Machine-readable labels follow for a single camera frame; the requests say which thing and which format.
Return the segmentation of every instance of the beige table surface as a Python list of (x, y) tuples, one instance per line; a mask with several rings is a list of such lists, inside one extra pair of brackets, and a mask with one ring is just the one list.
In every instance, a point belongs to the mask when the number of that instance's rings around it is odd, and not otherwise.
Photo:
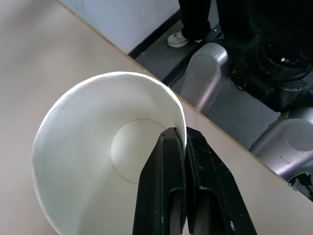
[[(53, 0), (0, 3), (0, 234), (55, 235), (37, 202), (31, 147), (53, 103), (109, 71), (149, 74)], [(313, 234), (313, 204), (183, 102), (233, 173), (259, 235)]]

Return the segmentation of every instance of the black machine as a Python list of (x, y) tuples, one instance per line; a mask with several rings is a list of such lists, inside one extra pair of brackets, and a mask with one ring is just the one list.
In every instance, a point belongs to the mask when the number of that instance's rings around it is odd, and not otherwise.
[(256, 235), (236, 182), (204, 136), (161, 133), (140, 178), (133, 235)]
[(313, 106), (313, 1), (218, 0), (232, 81), (276, 112)]

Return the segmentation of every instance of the white sneaker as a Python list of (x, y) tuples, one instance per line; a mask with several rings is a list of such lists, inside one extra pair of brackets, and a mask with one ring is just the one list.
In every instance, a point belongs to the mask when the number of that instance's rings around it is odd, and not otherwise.
[(167, 45), (169, 45), (170, 47), (175, 47), (175, 48), (184, 47), (185, 45), (187, 45), (188, 42), (190, 42), (190, 40), (186, 39), (182, 35), (181, 31), (174, 33), (167, 38)]

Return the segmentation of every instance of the white paper cup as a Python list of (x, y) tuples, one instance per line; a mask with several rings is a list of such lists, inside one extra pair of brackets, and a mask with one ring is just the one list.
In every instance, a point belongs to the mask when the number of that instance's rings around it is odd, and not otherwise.
[(54, 229), (132, 234), (140, 172), (169, 127), (185, 147), (182, 105), (151, 77), (106, 73), (66, 92), (45, 116), (32, 154), (35, 191)]

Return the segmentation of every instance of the white wall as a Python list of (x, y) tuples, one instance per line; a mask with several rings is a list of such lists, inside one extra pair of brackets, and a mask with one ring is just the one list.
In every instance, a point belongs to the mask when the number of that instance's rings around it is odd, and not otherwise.
[(61, 0), (124, 52), (178, 9), (178, 0)]

